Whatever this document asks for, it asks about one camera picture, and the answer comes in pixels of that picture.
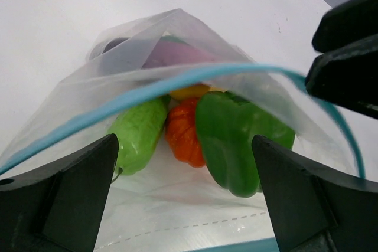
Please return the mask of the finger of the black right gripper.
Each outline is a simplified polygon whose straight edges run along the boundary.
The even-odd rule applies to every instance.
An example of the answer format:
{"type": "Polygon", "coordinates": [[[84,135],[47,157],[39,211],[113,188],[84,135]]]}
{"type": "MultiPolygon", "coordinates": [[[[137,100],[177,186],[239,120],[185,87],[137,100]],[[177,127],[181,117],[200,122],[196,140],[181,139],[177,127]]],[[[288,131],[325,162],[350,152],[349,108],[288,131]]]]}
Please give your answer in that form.
{"type": "Polygon", "coordinates": [[[324,14],[312,46],[326,53],[375,34],[377,0],[348,0],[324,14]]]}
{"type": "Polygon", "coordinates": [[[305,88],[313,97],[377,119],[377,35],[316,57],[305,88]]]}

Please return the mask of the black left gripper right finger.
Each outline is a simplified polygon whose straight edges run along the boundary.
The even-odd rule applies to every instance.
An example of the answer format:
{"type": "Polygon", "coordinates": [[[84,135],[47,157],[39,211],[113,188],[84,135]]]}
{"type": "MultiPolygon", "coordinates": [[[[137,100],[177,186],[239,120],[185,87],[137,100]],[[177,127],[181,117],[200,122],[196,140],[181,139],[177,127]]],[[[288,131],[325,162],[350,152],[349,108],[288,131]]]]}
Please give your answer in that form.
{"type": "Polygon", "coordinates": [[[377,183],[256,135],[260,182],[280,251],[377,251],[377,183]]]}

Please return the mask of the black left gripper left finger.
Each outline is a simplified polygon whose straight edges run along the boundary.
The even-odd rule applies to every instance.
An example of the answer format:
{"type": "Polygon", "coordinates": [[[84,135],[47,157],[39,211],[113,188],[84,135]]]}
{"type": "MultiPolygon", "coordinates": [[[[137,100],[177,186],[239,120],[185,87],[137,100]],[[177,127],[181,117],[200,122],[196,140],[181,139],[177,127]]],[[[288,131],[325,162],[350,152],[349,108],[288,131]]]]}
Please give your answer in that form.
{"type": "Polygon", "coordinates": [[[93,251],[118,155],[110,134],[1,180],[1,251],[93,251]]]}

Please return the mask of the light green toy vegetable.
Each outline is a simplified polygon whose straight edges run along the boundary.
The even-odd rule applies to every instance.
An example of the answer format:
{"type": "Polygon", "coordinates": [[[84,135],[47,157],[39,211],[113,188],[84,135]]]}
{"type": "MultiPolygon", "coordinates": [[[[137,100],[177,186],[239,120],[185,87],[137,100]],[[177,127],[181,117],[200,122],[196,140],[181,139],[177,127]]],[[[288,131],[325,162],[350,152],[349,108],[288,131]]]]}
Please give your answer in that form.
{"type": "Polygon", "coordinates": [[[152,158],[168,115],[168,95],[152,99],[120,113],[108,134],[115,134],[118,157],[115,174],[133,175],[144,169],[152,158]]]}

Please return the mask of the green toy bell pepper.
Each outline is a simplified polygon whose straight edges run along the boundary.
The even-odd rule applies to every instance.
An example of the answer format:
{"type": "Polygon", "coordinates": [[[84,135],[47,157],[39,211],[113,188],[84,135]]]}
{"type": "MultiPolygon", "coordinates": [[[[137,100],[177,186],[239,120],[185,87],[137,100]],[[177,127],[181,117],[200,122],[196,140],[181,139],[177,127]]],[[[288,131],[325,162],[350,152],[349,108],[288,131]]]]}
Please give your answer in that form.
{"type": "Polygon", "coordinates": [[[199,99],[195,128],[211,176],[241,198],[262,192],[252,151],[254,136],[265,136],[288,149],[296,136],[275,116],[229,91],[210,91],[199,99]]]}

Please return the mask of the clear zip top bag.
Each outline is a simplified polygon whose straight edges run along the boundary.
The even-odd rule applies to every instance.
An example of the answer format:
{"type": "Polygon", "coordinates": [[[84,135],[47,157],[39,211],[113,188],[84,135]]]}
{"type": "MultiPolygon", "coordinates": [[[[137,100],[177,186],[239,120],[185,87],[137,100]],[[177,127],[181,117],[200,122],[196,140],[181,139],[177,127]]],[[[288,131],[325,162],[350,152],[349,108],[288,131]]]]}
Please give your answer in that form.
{"type": "Polygon", "coordinates": [[[90,251],[268,251],[277,244],[250,143],[256,134],[359,177],[351,129],[329,103],[253,64],[175,9],[113,27],[1,155],[1,175],[107,134],[118,159],[90,251]]]}

